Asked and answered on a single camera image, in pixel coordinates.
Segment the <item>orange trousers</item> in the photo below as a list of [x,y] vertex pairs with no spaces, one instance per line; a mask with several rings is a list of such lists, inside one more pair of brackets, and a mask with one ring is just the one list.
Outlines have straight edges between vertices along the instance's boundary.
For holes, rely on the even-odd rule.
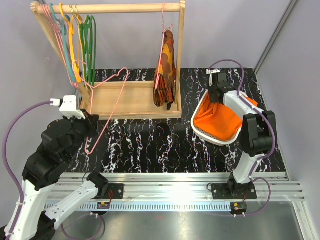
[[200,104],[193,124],[207,134],[226,142],[242,128],[242,118],[221,103],[211,103],[208,94]]

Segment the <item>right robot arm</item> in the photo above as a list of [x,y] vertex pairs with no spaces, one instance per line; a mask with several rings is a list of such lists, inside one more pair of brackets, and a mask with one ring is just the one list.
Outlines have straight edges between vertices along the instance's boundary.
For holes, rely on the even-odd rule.
[[251,103],[241,91],[230,86],[227,75],[220,70],[207,70],[208,95],[212,103],[230,108],[242,119],[240,144],[242,155],[227,183],[212,183],[210,191],[215,200],[254,200],[257,198],[253,181],[262,158],[275,149],[276,116]]

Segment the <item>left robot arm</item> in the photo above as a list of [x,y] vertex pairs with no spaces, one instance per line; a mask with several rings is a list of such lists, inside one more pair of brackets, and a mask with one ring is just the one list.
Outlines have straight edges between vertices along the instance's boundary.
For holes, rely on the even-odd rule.
[[10,222],[1,227],[2,240],[50,240],[62,223],[87,201],[107,196],[109,181],[91,173],[84,183],[51,208],[47,198],[61,175],[75,159],[88,137],[95,137],[99,116],[82,109],[82,117],[63,117],[51,122],[42,142],[26,161],[22,172],[22,197]]

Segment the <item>camouflage patterned trousers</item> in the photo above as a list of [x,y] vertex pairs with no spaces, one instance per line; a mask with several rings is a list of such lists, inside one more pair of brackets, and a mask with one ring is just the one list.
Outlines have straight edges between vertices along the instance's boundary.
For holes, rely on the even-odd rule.
[[168,111],[171,109],[175,101],[176,76],[174,35],[170,30],[166,30],[154,75],[153,102],[157,107],[166,105]]

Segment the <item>yellow hanger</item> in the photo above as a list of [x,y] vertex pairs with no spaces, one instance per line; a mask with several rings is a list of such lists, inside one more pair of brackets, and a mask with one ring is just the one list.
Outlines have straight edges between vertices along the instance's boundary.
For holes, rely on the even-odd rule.
[[[67,33],[68,33],[68,37],[69,37],[69,57],[70,57],[70,64],[71,64],[71,69],[73,70],[73,63],[76,61],[75,59],[75,53],[74,53],[74,44],[73,44],[73,35],[74,35],[74,25],[73,25],[73,20],[74,17],[72,16],[71,18],[64,14],[63,12],[63,4],[60,3],[59,4],[59,10],[60,10],[60,14],[62,15],[62,17],[64,18],[64,23],[67,29]],[[76,77],[76,83],[80,83],[81,80],[79,77]]]
[[80,33],[80,24],[83,23],[83,19],[79,14],[75,14],[73,17],[74,17],[75,23],[77,25],[77,30],[78,30],[77,56],[80,60],[82,60],[83,59],[83,56],[82,56],[83,50],[82,50],[82,40],[81,40],[81,33]]

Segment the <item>teal hanger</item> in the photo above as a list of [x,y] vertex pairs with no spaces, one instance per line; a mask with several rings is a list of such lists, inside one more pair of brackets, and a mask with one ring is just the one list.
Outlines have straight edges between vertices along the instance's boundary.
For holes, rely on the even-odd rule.
[[64,59],[65,59],[67,73],[68,73],[71,85],[73,87],[76,87],[77,86],[76,77],[75,77],[75,74],[74,74],[74,72],[72,70],[72,67],[71,67],[70,57],[69,57],[69,52],[68,52],[68,46],[67,46],[67,40],[66,40],[67,27],[65,25],[65,20],[64,20],[63,17],[61,19],[58,19],[56,17],[56,14],[54,12],[52,3],[49,4],[49,7],[50,7],[50,11],[51,11],[51,13],[53,15],[53,18],[56,21],[59,22],[59,25],[60,25],[60,28],[61,28],[60,32],[61,32],[61,38],[62,38],[62,45],[63,45],[63,56],[64,56]]

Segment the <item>wooden clothes rack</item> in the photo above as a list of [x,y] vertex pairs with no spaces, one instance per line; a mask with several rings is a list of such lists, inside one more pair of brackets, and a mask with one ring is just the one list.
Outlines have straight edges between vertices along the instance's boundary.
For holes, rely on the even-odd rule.
[[[39,2],[31,3],[30,8],[44,31],[47,39],[63,63],[54,31],[44,15]],[[80,39],[82,42],[82,60],[78,58],[78,28],[73,19],[74,35],[73,48],[75,62],[73,71],[81,82],[75,87],[81,96],[80,107],[90,114],[99,115],[101,120],[138,120],[138,119],[179,119],[182,116],[181,103],[181,63],[185,23],[185,1],[166,3],[164,12],[178,13],[178,34],[174,38],[174,61],[176,80],[174,88],[174,103],[171,109],[167,106],[157,107],[154,104],[154,77],[155,73],[146,81],[130,81],[130,72],[126,67],[103,81],[96,76],[97,49],[97,24],[94,14],[133,14],[133,13],[162,13],[163,3],[142,4],[62,4],[62,10],[70,18],[75,14],[82,17],[80,24]],[[62,18],[60,7],[53,5],[53,10],[58,19]]]

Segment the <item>white perforated plastic basket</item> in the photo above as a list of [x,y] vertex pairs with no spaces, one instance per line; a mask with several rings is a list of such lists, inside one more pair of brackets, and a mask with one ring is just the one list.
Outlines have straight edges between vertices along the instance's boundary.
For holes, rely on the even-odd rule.
[[201,103],[202,103],[202,101],[203,101],[203,99],[204,99],[204,97],[205,97],[206,94],[208,94],[208,91],[207,91],[207,90],[204,92],[204,94],[203,94],[202,97],[200,98],[200,102],[199,102],[199,104],[197,105],[197,107],[196,107],[196,109],[195,109],[195,112],[193,113],[192,118],[191,118],[191,120],[190,120],[191,127],[192,127],[194,133],[195,133],[200,139],[202,139],[203,141],[208,142],[208,143],[211,143],[211,144],[214,144],[214,145],[217,145],[217,146],[226,146],[226,145],[229,145],[229,144],[234,143],[234,142],[237,140],[238,136],[240,135],[241,129],[239,129],[239,130],[237,131],[237,133],[231,138],[231,140],[221,141],[221,140],[218,140],[216,137],[210,135],[209,133],[206,133],[206,132],[204,132],[203,130],[200,130],[198,127],[196,127],[196,126],[194,125],[193,120],[194,120],[196,114],[198,113],[198,111],[199,111],[199,109],[200,109],[200,105],[201,105]]

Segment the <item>aluminium mounting rail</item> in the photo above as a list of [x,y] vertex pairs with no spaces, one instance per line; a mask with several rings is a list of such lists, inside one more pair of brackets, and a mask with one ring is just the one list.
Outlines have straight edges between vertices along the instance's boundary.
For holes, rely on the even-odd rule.
[[[231,203],[240,199],[214,199],[209,183],[223,184],[229,173],[105,173],[111,184],[122,188],[113,191],[113,198],[91,199],[79,211],[113,212],[229,212]],[[303,202],[305,196],[297,181],[290,181],[285,172],[254,174],[254,202]],[[102,203],[110,202],[110,207]]]

